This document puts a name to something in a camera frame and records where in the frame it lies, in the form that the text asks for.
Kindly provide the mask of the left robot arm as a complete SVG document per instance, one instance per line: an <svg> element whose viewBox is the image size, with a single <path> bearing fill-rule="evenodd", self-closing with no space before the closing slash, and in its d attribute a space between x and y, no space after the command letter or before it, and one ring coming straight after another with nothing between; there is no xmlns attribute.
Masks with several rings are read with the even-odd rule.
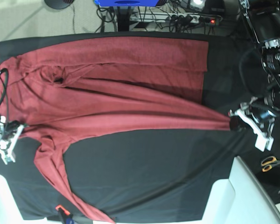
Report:
<svg viewBox="0 0 280 224"><path fill-rule="evenodd" d="M240 0L239 12L254 47L243 55L256 53L267 74L264 94L253 95L229 117L238 127L247 124L260 139L272 140L275 120L280 117L280 5L277 0Z"/></svg>

